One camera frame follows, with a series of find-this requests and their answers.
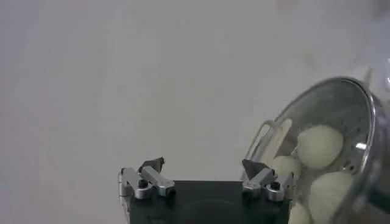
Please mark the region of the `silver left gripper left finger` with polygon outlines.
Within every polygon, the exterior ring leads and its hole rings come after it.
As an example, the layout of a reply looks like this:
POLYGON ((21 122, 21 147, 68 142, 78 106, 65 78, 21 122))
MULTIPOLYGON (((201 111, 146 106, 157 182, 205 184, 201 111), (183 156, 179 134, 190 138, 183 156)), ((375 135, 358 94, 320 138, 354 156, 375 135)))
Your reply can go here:
POLYGON ((144 161, 137 169, 122 168, 118 174, 119 197, 145 200, 152 196, 154 190, 157 195, 168 197, 175 191, 175 182, 161 175, 164 164, 164 157, 159 157, 144 161))

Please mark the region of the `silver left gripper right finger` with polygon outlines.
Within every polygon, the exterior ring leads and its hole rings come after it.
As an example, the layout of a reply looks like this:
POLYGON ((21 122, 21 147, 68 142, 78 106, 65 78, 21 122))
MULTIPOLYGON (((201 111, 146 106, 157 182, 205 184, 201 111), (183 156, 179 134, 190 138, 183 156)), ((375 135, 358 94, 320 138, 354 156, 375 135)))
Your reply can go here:
POLYGON ((265 197, 269 201, 280 202, 294 197, 293 172, 277 172, 264 163, 243 159, 244 167, 242 193, 252 198, 265 197))

